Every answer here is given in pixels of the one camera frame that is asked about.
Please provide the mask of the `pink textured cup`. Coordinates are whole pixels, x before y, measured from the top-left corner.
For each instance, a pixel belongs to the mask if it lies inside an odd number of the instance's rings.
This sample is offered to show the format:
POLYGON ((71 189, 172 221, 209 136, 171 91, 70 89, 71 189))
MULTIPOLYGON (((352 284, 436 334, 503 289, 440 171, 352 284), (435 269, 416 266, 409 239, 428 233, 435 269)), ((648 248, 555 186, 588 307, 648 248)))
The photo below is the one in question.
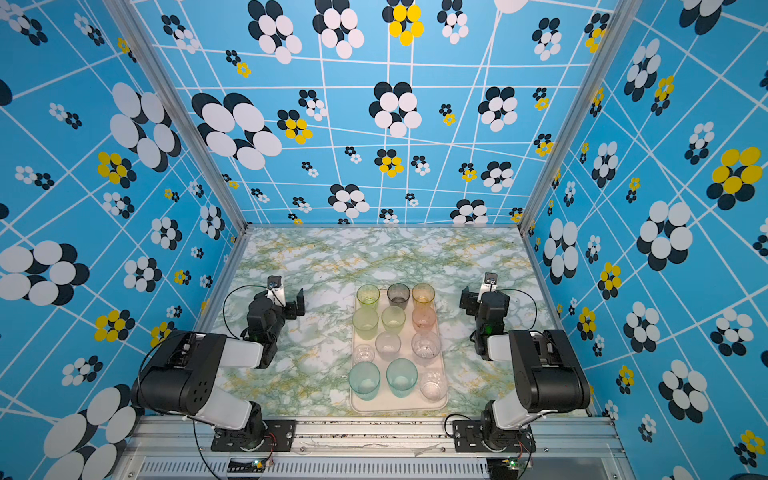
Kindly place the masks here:
POLYGON ((435 326, 437 316, 430 306, 417 305, 412 312, 412 324, 416 332, 427 333, 435 326))

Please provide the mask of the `amber yellow cup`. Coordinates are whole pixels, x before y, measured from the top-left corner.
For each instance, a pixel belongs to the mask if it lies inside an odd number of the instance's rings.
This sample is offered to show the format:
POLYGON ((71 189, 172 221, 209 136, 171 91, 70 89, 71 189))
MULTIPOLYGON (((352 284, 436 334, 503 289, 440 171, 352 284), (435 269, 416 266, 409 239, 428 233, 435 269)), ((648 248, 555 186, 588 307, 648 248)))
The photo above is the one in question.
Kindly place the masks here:
POLYGON ((411 297, 415 307, 432 308, 435 296, 435 289, 428 283, 418 283, 411 289, 411 297))

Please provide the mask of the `clear faceted glass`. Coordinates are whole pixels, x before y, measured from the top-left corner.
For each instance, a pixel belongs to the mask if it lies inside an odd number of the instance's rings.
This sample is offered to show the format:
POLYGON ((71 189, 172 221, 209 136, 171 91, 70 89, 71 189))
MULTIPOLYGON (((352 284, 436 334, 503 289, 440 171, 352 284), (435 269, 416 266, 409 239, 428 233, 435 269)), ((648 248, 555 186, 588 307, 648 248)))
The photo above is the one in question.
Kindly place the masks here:
POLYGON ((432 332, 417 332, 411 340, 411 349, 418 365, 428 366, 441 354, 442 344, 439 336, 432 332))

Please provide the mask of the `grey smoky cup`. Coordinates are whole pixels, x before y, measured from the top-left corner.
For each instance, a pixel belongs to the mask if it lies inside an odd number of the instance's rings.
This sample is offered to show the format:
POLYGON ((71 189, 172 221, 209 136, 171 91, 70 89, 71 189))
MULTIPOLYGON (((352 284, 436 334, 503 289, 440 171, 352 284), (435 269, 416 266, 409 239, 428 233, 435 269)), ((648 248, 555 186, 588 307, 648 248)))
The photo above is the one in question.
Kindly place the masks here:
POLYGON ((405 310, 411 297, 411 289, 403 283, 395 283, 387 289, 387 299, 391 307, 405 310))

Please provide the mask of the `light green textured cup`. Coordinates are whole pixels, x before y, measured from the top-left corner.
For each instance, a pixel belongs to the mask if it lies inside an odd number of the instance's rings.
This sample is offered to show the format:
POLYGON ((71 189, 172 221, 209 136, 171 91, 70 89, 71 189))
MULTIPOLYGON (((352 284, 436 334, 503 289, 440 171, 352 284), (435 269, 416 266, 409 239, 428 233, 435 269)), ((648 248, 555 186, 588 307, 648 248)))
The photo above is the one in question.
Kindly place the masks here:
POLYGON ((353 315, 353 326, 356 335, 364 340, 373 340, 378 335, 378 312, 371 307, 362 306, 353 315))
POLYGON ((398 306, 386 307, 381 314, 381 322, 387 332, 400 334, 406 322, 406 313, 398 306))

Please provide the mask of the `small clear glass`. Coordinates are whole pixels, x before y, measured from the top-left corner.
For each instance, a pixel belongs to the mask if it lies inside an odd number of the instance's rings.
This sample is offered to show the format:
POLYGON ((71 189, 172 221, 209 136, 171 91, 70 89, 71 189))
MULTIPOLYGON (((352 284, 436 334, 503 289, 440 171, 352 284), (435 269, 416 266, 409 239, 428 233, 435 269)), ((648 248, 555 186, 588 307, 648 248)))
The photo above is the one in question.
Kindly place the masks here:
POLYGON ((363 362, 374 362, 376 359, 376 350, 369 344, 361 344, 353 349, 352 358, 354 365, 363 362))

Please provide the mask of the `green transparent cup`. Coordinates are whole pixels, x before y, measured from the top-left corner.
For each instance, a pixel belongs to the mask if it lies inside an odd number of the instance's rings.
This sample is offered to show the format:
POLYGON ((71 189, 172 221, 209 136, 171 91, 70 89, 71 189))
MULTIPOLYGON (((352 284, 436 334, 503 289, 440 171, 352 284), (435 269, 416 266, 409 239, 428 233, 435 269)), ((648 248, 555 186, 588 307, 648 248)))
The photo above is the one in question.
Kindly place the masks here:
POLYGON ((356 291, 356 300, 361 307, 376 309, 380 300, 381 291, 373 284, 364 284, 356 291))

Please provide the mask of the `frosted clear textured cup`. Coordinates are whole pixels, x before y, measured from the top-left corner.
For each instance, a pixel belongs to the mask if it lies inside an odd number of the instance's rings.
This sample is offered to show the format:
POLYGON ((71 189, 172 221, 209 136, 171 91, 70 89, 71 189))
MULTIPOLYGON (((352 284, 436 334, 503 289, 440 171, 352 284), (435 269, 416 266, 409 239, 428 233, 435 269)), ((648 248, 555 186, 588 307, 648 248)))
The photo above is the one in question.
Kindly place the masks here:
POLYGON ((395 360, 400 353, 402 341, 398 334, 383 332, 375 339, 375 348, 379 357, 384 361, 395 360))

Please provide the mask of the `tall teal cup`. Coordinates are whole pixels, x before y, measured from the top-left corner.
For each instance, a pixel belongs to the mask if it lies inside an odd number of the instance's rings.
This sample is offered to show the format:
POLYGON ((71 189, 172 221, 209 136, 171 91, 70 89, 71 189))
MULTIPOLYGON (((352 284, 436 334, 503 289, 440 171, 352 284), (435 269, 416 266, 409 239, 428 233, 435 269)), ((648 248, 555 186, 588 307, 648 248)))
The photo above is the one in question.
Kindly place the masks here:
POLYGON ((407 397, 418 383, 416 365, 406 359, 398 358, 389 363, 386 370, 386 380, 390 391, 398 398, 407 397))
POLYGON ((359 362, 350 370, 348 383, 355 396, 364 401, 373 400, 381 383, 380 370, 373 362, 359 362))

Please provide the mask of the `tall teal cup front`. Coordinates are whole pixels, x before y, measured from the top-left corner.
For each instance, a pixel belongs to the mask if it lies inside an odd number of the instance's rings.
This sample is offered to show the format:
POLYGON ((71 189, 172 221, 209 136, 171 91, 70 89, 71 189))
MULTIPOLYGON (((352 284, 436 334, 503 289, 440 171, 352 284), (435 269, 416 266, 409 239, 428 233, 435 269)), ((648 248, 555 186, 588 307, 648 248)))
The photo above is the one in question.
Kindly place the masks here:
POLYGON ((355 396, 364 401, 373 400, 381 383, 380 370, 373 362, 359 362, 350 370, 348 383, 355 396))

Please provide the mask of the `large clear glass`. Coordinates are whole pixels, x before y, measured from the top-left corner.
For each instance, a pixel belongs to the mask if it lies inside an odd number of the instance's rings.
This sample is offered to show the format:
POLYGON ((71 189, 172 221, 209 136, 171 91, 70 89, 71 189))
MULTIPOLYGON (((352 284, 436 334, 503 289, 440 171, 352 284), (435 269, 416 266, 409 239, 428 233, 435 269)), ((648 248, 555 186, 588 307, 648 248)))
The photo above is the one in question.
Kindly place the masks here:
POLYGON ((419 389, 422 396, 429 402, 440 402, 448 390, 448 382, 441 371, 430 370, 420 376, 419 389))

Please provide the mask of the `light green textured cup front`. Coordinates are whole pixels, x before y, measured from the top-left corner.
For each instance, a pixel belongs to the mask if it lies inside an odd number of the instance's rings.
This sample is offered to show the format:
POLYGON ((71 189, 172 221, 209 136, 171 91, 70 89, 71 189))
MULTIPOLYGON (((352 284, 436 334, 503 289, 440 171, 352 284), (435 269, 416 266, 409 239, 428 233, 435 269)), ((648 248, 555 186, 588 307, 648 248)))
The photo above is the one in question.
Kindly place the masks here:
POLYGON ((387 332, 400 334, 406 322, 406 313, 398 306, 386 307, 381 314, 381 322, 387 332))

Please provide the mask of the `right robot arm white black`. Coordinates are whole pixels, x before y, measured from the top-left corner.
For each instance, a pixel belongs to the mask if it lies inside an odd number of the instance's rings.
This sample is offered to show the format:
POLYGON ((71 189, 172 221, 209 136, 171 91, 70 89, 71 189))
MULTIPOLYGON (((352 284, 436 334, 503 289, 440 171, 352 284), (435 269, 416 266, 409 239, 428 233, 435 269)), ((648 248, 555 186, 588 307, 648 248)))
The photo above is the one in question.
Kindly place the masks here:
POLYGON ((590 386, 567 334, 561 329, 505 329, 511 299, 490 286, 464 288, 459 308, 475 320, 470 340, 485 361, 511 365, 515 388, 486 404, 479 420, 482 442, 491 451, 513 445, 533 449, 529 425, 548 414, 583 410, 590 386))

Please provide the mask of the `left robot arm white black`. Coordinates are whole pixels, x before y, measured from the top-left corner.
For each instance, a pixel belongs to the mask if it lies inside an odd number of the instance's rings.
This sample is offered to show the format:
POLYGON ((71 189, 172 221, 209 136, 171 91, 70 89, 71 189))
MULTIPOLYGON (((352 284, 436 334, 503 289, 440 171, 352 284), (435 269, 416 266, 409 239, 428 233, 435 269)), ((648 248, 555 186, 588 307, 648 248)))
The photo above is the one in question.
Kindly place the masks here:
POLYGON ((132 403, 159 414, 186 416, 214 429, 213 451, 287 452, 296 422, 266 421, 261 406, 216 385, 222 368, 265 369, 278 351, 288 320, 306 312, 304 291, 288 301, 281 289, 256 294, 248 326, 237 338, 176 330, 142 362, 131 390, 132 403))

